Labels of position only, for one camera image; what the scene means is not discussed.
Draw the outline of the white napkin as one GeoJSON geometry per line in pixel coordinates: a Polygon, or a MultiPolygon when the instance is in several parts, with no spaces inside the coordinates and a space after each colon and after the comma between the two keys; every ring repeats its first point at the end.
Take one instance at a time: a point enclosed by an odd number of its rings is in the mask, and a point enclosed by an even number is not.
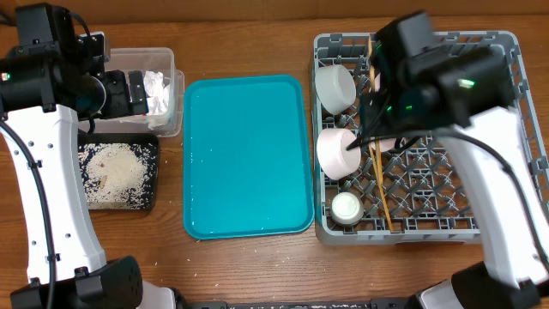
{"type": "Polygon", "coordinates": [[[161,71],[146,70],[143,86],[148,112],[132,118],[135,123],[146,124],[150,130],[165,125],[171,116],[171,79],[161,71]]]}

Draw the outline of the large white plate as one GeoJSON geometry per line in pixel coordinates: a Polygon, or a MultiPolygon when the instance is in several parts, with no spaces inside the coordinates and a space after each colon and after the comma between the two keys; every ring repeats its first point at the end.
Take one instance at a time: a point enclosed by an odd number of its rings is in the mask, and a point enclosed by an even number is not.
{"type": "Polygon", "coordinates": [[[372,147],[373,150],[376,150],[377,148],[379,148],[379,150],[383,153],[393,149],[395,147],[395,143],[396,143],[396,139],[390,138],[390,139],[372,141],[369,143],[369,145],[372,147]]]}

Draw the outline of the grey dishwasher rack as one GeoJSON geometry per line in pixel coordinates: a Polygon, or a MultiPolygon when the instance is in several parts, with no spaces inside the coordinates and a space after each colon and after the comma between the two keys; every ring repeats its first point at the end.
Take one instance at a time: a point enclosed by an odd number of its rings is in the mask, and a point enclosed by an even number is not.
{"type": "MultiPolygon", "coordinates": [[[[548,204],[548,152],[528,84],[517,37],[508,31],[438,32],[437,40],[451,56],[477,47],[498,47],[507,58],[516,92],[515,107],[522,117],[522,146],[539,200],[548,204]]],[[[476,227],[465,191],[443,146],[423,136],[398,154],[384,153],[383,188],[394,232],[383,211],[368,148],[362,149],[359,169],[339,179],[328,178],[314,166],[316,235],[325,245],[394,245],[404,242],[461,242],[478,244],[476,227]],[[353,226],[332,220],[330,207],[341,192],[354,194],[364,214],[353,226]]]]}

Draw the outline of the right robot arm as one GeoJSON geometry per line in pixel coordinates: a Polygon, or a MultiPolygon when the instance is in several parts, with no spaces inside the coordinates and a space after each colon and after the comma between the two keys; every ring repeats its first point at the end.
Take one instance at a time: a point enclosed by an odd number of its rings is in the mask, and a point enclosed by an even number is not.
{"type": "Polygon", "coordinates": [[[482,262],[419,291],[407,307],[537,306],[548,295],[548,218],[525,159],[505,54],[448,54],[420,11],[376,32],[370,66],[381,87],[360,98],[355,146],[435,138],[459,174],[483,245],[482,262]]]}

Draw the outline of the white cup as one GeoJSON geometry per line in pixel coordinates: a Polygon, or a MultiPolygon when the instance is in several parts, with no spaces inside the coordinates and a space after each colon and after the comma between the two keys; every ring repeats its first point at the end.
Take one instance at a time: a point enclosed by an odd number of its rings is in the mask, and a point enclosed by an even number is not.
{"type": "Polygon", "coordinates": [[[342,226],[357,224],[364,214],[362,202],[350,192],[337,194],[331,203],[330,215],[332,220],[342,226]]]}

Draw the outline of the grey bowl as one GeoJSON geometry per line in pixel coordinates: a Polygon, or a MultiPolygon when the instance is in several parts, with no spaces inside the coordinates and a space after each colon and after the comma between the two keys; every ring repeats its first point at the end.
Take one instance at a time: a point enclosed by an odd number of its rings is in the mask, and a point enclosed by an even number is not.
{"type": "Polygon", "coordinates": [[[319,68],[314,83],[323,108],[333,115],[344,112],[356,100],[353,76],[341,64],[319,68]]]}

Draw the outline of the teal serving tray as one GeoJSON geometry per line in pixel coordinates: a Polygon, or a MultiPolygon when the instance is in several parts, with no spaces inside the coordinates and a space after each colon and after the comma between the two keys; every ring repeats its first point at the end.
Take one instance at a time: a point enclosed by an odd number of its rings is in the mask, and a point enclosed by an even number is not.
{"type": "Polygon", "coordinates": [[[183,224],[189,236],[301,233],[311,225],[311,157],[297,79],[194,82],[184,95],[183,127],[183,224]]]}

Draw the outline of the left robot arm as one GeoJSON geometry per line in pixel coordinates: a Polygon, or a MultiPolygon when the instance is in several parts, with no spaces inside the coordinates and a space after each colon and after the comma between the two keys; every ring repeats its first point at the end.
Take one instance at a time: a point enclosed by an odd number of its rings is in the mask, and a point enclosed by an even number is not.
{"type": "Polygon", "coordinates": [[[106,83],[53,55],[1,62],[1,132],[27,226],[28,285],[14,308],[183,308],[175,288],[142,278],[137,261],[107,261],[87,209],[77,157],[80,116],[102,107],[106,83]]]}

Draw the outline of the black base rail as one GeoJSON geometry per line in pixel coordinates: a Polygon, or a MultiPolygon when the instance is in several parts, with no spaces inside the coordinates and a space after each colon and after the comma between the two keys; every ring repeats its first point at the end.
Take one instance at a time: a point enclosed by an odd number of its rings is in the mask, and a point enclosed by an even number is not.
{"type": "Polygon", "coordinates": [[[227,303],[225,301],[189,302],[182,309],[409,309],[417,306],[407,297],[374,298],[364,301],[227,303]]]}

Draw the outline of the clear plastic waste bin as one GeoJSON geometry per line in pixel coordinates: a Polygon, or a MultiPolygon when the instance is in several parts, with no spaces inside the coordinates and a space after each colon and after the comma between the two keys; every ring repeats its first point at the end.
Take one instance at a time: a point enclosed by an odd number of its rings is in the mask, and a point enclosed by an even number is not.
{"type": "Polygon", "coordinates": [[[97,119],[97,133],[153,133],[158,137],[174,137],[183,121],[184,74],[177,70],[174,54],[166,47],[115,48],[105,63],[106,70],[128,74],[139,70],[145,77],[152,73],[163,77],[163,98],[153,99],[149,113],[124,118],[97,119]]]}

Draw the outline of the small pink plate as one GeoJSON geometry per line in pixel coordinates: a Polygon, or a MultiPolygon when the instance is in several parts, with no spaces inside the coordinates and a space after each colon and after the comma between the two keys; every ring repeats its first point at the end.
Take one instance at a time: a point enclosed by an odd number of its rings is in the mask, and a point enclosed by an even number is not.
{"type": "Polygon", "coordinates": [[[347,150],[356,140],[348,129],[324,129],[317,138],[317,159],[324,174],[333,180],[342,179],[359,169],[359,148],[347,150]]]}

